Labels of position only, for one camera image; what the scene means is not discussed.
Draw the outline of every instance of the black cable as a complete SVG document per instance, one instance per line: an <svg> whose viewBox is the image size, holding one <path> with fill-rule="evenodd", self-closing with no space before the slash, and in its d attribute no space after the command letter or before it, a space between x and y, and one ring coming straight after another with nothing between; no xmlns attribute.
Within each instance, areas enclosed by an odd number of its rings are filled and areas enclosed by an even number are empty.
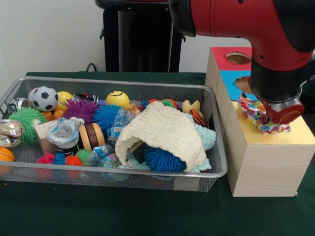
<svg viewBox="0 0 315 236"><path fill-rule="evenodd" d="M90 63L85 71L89 71L91 66L93 67L94 71L97 72L97 68L93 63Z"/></svg>

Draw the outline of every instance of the green pom pom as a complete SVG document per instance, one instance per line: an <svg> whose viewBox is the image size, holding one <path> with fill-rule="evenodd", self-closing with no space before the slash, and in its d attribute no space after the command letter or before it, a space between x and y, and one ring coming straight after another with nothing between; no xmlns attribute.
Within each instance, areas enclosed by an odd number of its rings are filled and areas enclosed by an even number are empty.
<svg viewBox="0 0 315 236"><path fill-rule="evenodd" d="M22 107L21 110L18 110L10 115L9 119L19 120L22 123L24 127L24 133L22 135L21 141L23 144L37 143L37 134L34 129L35 119L40 120L42 123L47 122L47 119L44 117L42 112L31 107Z"/></svg>
<svg viewBox="0 0 315 236"><path fill-rule="evenodd" d="M92 153L91 151L88 151L85 149L80 149L80 150L78 150L76 155L80 158L82 164L85 166L91 153Z"/></svg>
<svg viewBox="0 0 315 236"><path fill-rule="evenodd" d="M165 106L165 107L172 107L172 108L175 108L174 107L174 104L170 101L170 100L163 100L162 101L162 103L163 103L163 105Z"/></svg>

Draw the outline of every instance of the white wall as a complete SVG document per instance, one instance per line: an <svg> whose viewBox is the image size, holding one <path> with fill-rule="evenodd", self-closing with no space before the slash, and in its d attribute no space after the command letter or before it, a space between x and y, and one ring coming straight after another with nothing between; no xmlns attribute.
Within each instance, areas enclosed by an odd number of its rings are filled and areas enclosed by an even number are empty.
<svg viewBox="0 0 315 236"><path fill-rule="evenodd" d="M186 43L182 43L180 72L206 72L210 47L233 47L251 44L240 38L212 38L197 36L186 37Z"/></svg>
<svg viewBox="0 0 315 236"><path fill-rule="evenodd" d="M0 95L29 71L105 70L103 10L93 0L0 0ZM187 37L180 71L205 72L211 46L241 39Z"/></svg>

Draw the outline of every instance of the black stand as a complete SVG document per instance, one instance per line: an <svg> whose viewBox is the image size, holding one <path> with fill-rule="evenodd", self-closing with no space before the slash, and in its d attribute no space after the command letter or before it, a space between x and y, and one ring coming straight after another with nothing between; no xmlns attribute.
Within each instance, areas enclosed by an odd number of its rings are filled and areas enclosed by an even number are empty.
<svg viewBox="0 0 315 236"><path fill-rule="evenodd" d="M178 72L183 36L167 2L95 0L104 9L106 71Z"/></svg>

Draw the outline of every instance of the purple spiky ball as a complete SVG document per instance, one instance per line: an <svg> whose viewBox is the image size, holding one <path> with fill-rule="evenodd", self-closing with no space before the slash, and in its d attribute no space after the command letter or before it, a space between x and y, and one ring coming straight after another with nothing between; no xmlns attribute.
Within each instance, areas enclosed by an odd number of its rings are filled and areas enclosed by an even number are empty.
<svg viewBox="0 0 315 236"><path fill-rule="evenodd" d="M68 99L63 105L67 107L66 112L63 114L64 118L81 118L84 120L84 124L92 123L92 117L97 110L96 104L88 100L72 101Z"/></svg>

